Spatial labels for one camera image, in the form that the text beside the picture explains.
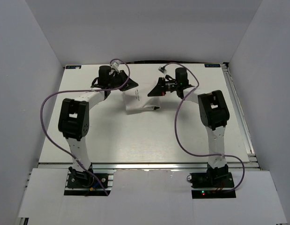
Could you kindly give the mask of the white green raglan t-shirt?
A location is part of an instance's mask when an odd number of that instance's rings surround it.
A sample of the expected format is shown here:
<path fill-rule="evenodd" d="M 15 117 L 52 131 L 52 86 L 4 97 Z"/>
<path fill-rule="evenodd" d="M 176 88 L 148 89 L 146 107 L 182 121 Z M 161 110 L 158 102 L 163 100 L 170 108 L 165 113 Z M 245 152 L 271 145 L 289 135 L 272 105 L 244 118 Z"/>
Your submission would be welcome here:
<path fill-rule="evenodd" d="M 129 113 L 149 112 L 160 109 L 159 97 L 148 97 L 148 87 L 138 87 L 122 94 L 125 109 Z"/>

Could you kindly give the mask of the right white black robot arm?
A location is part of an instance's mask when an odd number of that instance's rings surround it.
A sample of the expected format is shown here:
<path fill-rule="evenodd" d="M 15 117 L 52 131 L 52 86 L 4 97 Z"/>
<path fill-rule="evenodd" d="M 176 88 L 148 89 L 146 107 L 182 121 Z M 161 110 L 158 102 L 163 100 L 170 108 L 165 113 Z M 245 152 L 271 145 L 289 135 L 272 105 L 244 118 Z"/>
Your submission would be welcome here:
<path fill-rule="evenodd" d="M 208 135 L 208 158 L 206 172 L 192 173 L 190 182 L 193 188 L 224 187 L 229 176 L 228 165 L 224 150 L 224 133 L 230 113 L 223 93 L 215 90 L 203 93 L 196 86 L 189 83 L 186 67 L 178 67 L 175 77 L 169 75 L 160 77 L 156 86 L 148 93 L 149 97 L 165 96 L 167 92 L 175 92 L 183 101 L 198 104 L 200 119 Z"/>

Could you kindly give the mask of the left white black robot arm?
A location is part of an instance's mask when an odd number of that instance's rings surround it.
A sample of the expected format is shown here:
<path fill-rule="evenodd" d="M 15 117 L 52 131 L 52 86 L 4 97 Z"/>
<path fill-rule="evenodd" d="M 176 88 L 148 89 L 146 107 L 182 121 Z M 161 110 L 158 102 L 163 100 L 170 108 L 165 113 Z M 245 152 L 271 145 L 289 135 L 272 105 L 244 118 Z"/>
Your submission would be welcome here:
<path fill-rule="evenodd" d="M 90 109 L 106 100 L 112 90 L 124 92 L 138 86 L 138 83 L 128 77 L 124 70 L 112 66 L 100 66 L 98 77 L 91 83 L 92 91 L 62 101 L 58 130 L 66 139 L 73 159 L 73 164 L 69 167 L 72 182 L 89 188 L 96 180 L 86 144 L 86 135 L 90 128 Z"/>

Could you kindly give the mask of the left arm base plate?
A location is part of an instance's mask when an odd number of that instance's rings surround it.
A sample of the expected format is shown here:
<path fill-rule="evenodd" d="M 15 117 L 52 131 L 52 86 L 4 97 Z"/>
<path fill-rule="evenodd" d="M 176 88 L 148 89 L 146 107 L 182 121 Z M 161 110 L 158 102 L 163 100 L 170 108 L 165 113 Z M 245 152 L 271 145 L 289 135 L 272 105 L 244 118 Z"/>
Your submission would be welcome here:
<path fill-rule="evenodd" d="M 104 189 L 109 194 L 112 189 L 113 174 L 112 173 L 95 173 Z M 88 180 L 77 178 L 72 173 L 68 173 L 65 190 L 65 196 L 103 196 L 107 197 L 99 182 L 90 177 Z"/>

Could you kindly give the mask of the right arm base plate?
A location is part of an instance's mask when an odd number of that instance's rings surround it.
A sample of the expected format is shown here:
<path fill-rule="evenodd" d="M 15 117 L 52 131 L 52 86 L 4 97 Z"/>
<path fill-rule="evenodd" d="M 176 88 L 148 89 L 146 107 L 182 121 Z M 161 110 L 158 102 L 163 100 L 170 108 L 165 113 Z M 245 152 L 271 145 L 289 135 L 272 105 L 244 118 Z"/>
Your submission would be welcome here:
<path fill-rule="evenodd" d="M 229 172 L 226 177 L 221 177 L 215 182 L 207 176 L 206 172 L 190 173 L 187 181 L 191 183 L 192 199 L 233 199 L 236 198 L 234 181 Z"/>

